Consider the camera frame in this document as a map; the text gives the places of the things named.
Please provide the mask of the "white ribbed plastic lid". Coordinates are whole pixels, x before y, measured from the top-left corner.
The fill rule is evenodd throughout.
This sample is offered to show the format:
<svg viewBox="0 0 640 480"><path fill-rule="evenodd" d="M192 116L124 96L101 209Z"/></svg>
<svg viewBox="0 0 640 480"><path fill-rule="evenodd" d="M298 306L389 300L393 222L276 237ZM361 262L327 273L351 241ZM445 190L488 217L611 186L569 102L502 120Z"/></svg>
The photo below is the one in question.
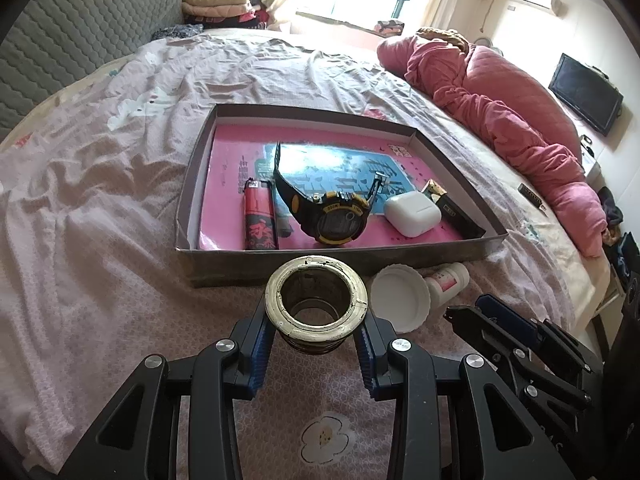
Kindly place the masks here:
<svg viewBox="0 0 640 480"><path fill-rule="evenodd" d="M391 264L370 281L369 304L378 318L398 334L417 330L431 311L431 295L422 275L411 266Z"/></svg>

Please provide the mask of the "grey shallow cardboard tray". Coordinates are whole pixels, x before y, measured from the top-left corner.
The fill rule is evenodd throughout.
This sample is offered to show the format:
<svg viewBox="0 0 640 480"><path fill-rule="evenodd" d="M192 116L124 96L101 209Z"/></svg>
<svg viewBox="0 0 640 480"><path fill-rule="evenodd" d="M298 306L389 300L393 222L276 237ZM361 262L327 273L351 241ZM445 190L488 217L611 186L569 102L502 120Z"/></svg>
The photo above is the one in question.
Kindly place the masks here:
<svg viewBox="0 0 640 480"><path fill-rule="evenodd" d="M506 228L422 131L311 108L219 104L186 167L175 246L193 286L263 283L329 256L361 275L478 260Z"/></svg>

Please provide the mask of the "pink quilted duvet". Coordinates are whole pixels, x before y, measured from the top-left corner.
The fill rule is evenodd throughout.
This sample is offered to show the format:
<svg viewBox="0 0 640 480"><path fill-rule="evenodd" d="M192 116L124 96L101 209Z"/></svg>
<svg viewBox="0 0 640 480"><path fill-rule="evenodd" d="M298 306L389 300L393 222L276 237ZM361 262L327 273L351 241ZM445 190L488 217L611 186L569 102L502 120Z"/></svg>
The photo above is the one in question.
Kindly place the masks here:
<svg viewBox="0 0 640 480"><path fill-rule="evenodd" d="M390 38L378 46L378 60L526 177L583 256L601 255L605 213L578 158L567 146L544 140L503 102L465 88L466 58L459 48L441 39Z"/></svg>

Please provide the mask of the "pink patterned bed sheet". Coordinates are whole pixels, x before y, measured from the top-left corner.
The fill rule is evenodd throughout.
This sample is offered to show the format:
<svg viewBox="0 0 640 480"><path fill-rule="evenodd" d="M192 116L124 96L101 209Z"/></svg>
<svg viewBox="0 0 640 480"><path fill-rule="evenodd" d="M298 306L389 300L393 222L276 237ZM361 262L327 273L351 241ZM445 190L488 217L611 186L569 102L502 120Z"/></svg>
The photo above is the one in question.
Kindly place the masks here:
<svg viewBox="0 0 640 480"><path fill-rule="evenodd" d="M257 287L193 288L175 248L184 172L218 103L383 117L422 131L508 235L469 266L489 292L571 330L563 263L524 228L487 152L405 81L344 55L201 36L140 49L1 156L1 431L28 466L59 470L151 353L179 359L227 336Z"/></svg>

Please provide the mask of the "small white pill bottle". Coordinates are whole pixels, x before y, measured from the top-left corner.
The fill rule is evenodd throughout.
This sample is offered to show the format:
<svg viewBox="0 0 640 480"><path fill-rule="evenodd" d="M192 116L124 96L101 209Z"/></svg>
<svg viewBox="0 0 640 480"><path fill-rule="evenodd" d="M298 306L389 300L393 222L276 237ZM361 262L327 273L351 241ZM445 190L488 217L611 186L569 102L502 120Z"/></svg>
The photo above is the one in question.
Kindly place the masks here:
<svg viewBox="0 0 640 480"><path fill-rule="evenodd" d="M463 263L441 266L424 278L433 309L442 307L470 284L469 270Z"/></svg>

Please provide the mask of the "black gold rectangular box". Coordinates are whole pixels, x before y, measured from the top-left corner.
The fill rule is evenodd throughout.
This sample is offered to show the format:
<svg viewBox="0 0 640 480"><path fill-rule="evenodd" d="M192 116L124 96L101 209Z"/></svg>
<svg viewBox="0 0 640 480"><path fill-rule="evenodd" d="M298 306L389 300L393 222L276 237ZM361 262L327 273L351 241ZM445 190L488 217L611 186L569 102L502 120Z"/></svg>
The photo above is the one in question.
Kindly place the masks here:
<svg viewBox="0 0 640 480"><path fill-rule="evenodd" d="M435 180L428 180L422 193L438 207L442 218L452 226L464 240L482 238L486 230L479 226L456 202L448 192Z"/></svg>

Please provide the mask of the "white earbuds case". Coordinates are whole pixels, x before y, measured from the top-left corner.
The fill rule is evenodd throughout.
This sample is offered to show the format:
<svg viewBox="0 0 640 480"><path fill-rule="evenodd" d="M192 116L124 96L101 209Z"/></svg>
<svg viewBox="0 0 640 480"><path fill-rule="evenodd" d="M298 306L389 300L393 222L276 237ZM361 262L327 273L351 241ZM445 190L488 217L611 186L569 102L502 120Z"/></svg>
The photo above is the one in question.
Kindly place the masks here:
<svg viewBox="0 0 640 480"><path fill-rule="evenodd" d="M415 238L442 221L440 209L419 191L390 197L383 206L384 217L404 237Z"/></svg>

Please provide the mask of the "black yellow digital wristwatch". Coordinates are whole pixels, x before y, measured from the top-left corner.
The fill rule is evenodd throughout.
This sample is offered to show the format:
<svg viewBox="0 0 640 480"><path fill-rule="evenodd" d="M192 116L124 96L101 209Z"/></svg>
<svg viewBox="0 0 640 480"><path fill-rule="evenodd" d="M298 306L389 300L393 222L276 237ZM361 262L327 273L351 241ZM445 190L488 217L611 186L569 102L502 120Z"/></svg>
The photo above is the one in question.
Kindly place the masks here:
<svg viewBox="0 0 640 480"><path fill-rule="evenodd" d="M281 155L282 144L278 143L274 151L274 184L302 231L326 246L342 246L360 237L366 229L378 191L388 182L386 174L375 174L366 196L341 191L306 195L281 174Z"/></svg>

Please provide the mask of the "brass threaded pipe fitting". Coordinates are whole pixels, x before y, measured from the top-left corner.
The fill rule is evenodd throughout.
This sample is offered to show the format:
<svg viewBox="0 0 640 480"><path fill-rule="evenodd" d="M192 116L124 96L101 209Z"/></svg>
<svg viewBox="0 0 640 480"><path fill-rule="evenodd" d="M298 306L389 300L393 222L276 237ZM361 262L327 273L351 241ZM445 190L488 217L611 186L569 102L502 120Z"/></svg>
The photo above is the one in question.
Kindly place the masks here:
<svg viewBox="0 0 640 480"><path fill-rule="evenodd" d="M298 257L271 274L265 311L292 348L320 356L339 347L363 322L368 312L367 287L340 260Z"/></svg>

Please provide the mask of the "stack of folded clothes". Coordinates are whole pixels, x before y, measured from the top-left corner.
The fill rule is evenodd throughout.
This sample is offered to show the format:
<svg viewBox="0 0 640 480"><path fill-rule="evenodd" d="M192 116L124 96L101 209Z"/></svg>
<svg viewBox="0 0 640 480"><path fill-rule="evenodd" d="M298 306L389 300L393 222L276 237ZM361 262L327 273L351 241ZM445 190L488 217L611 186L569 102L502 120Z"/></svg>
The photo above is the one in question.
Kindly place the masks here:
<svg viewBox="0 0 640 480"><path fill-rule="evenodd" d="M183 21L204 28L264 29L270 15L262 0L182 0Z"/></svg>

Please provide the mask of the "red black lighter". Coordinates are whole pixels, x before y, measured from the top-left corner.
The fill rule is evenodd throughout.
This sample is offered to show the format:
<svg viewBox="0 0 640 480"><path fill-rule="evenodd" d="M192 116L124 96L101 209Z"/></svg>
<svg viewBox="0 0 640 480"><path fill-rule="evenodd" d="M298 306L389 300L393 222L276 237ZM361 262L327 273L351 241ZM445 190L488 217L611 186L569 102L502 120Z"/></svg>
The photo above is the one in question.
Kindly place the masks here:
<svg viewBox="0 0 640 480"><path fill-rule="evenodd" d="M249 178L243 190L245 248L278 248L271 182Z"/></svg>

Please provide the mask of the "pink blue children's book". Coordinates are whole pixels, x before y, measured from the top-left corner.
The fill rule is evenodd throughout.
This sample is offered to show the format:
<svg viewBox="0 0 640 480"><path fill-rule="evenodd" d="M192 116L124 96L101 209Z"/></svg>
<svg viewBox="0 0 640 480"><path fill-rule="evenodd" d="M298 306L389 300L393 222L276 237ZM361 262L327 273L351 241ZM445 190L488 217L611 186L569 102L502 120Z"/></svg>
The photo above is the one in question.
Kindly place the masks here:
<svg viewBox="0 0 640 480"><path fill-rule="evenodd" d="M272 178L276 145L282 145L280 170L288 182L311 196L331 191L367 194L374 176L388 177L376 196L367 227L352 247L435 244L461 240L442 220L416 238L402 236L383 214L384 202L401 193L420 191L435 179L433 165L424 162L408 140L338 133L308 128L222 124L214 128L206 157L198 247L204 250L244 250L244 184L247 179Z"/></svg>

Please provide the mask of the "black flat screen television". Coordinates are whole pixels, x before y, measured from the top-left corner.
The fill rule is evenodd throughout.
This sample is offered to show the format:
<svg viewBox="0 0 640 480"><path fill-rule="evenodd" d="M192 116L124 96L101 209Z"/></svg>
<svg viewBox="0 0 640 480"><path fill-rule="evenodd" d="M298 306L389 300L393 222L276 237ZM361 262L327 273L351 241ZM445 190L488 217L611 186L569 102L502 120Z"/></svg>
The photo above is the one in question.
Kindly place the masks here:
<svg viewBox="0 0 640 480"><path fill-rule="evenodd" d="M608 77L562 53L549 90L591 128L607 136L623 105L623 95Z"/></svg>

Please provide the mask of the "grey quilted headboard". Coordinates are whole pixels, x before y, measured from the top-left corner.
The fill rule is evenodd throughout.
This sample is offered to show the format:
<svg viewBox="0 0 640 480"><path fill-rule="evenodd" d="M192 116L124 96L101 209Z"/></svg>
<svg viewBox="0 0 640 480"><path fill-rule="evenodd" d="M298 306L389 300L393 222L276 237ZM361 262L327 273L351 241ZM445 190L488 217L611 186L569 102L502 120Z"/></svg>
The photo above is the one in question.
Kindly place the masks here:
<svg viewBox="0 0 640 480"><path fill-rule="evenodd" d="M181 22L182 0L30 0L1 41L1 136L37 105Z"/></svg>

